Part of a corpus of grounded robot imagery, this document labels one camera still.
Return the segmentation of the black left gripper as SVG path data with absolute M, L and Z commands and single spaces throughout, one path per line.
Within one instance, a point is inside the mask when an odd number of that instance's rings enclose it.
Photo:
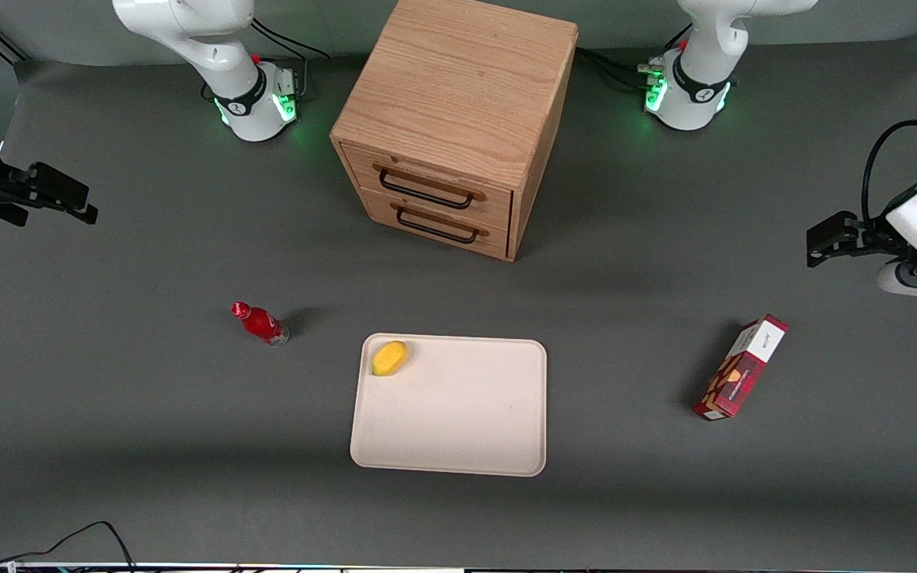
M 806 266 L 815 268 L 837 256 L 885 255 L 907 258 L 907 241 L 884 217 L 860 220 L 856 213 L 840 211 L 806 232 Z

